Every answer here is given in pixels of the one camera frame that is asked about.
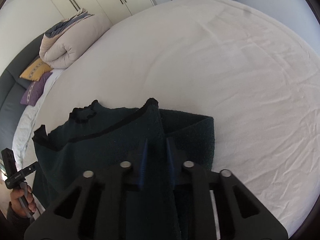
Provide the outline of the black jacket left forearm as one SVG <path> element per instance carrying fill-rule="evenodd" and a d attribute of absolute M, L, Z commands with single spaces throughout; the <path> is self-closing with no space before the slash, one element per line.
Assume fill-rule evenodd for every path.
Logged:
<path fill-rule="evenodd" d="M 12 203 L 9 203 L 7 210 L 7 221 L 14 228 L 27 228 L 30 225 L 30 219 L 28 217 L 19 216 L 12 208 Z"/>

